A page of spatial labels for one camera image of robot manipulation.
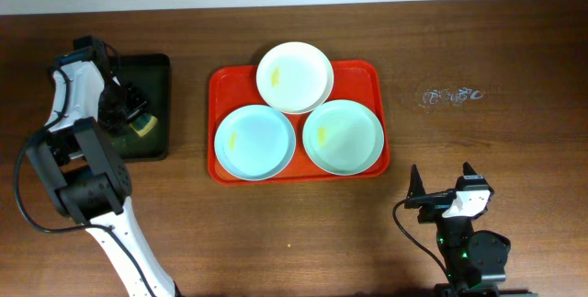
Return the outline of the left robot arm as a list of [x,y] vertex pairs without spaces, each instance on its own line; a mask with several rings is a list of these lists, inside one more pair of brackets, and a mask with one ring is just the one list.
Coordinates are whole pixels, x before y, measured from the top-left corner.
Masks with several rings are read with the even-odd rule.
[[158,263],[132,207],[132,184],[109,137],[144,137],[157,126],[148,96],[119,77],[122,59],[94,36],[73,41],[73,50],[49,69],[54,98],[47,122],[21,148],[16,164],[29,159],[51,203],[69,228],[47,228],[15,198],[25,220],[42,233],[86,231],[100,244],[130,296],[177,296],[175,281]]

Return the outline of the light blue plate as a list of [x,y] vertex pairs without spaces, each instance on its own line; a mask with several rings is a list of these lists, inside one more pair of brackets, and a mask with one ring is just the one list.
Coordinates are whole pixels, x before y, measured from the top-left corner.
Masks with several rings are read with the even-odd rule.
[[214,152],[233,177],[260,181],[284,170],[296,150],[292,123],[280,111],[248,105],[232,111],[220,123]]

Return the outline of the yellow green sponge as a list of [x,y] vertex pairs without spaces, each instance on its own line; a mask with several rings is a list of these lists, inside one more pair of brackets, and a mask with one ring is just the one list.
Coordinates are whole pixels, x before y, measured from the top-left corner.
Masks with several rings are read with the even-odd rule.
[[158,119],[154,115],[143,113],[130,124],[130,127],[139,137],[144,137],[157,125],[157,122]]

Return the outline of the light green plate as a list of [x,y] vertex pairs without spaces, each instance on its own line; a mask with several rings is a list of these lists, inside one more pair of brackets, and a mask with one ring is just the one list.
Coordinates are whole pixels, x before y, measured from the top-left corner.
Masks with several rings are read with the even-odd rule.
[[381,156],[385,134],[376,114],[348,99],[326,102],[306,119],[304,150],[321,170],[352,176],[373,166]]

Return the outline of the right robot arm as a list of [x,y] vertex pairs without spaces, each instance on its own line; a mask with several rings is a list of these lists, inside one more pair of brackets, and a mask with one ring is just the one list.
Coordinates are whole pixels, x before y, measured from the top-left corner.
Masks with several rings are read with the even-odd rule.
[[436,226],[436,245],[443,257],[446,284],[434,287],[436,296],[498,296],[497,284],[506,280],[505,265],[511,242],[503,235],[473,229],[472,222],[488,210],[494,190],[469,163],[456,186],[427,193],[416,166],[403,203],[417,209],[420,224]]

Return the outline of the white plate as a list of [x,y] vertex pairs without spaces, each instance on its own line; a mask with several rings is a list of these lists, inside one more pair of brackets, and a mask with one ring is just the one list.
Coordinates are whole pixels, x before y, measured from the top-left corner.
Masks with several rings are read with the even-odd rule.
[[318,48],[291,41],[277,45],[262,57],[255,81],[267,105],[286,114],[304,114],[330,96],[334,69]]

